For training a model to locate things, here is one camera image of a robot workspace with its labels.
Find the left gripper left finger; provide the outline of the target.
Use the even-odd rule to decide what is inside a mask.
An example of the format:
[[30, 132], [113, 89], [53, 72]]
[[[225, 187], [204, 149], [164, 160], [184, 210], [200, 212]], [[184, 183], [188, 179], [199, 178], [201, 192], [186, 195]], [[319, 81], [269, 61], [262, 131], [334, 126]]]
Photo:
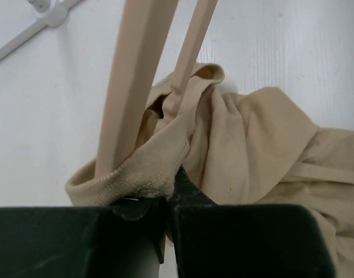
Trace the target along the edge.
[[157, 277], [167, 201], [1, 207], [0, 277]]

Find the beige t shirt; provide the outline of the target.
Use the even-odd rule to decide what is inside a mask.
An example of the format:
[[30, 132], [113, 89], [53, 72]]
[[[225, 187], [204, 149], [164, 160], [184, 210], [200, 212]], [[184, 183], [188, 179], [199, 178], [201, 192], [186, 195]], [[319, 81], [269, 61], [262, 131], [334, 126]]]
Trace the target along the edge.
[[219, 204], [293, 203], [315, 217], [338, 277], [354, 277], [354, 131], [319, 127], [279, 88], [222, 93], [224, 71], [196, 64], [181, 106], [152, 87], [135, 151], [104, 177], [88, 162], [65, 189], [76, 206], [171, 197], [178, 168]]

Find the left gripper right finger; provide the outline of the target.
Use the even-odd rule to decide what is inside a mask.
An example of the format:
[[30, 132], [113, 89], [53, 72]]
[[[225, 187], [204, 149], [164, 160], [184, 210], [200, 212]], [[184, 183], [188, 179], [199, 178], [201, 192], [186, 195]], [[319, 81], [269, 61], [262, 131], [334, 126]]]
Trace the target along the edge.
[[293, 204], [218, 205], [184, 169], [171, 231], [180, 277], [335, 277], [315, 218]]

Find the beige wooden hanger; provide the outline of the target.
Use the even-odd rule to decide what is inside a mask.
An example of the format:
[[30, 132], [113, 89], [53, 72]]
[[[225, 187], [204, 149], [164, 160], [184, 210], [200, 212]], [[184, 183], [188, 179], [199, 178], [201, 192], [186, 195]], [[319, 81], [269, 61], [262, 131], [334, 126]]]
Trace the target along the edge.
[[177, 1], [125, 1], [95, 163], [109, 175], [135, 148], [143, 112]]

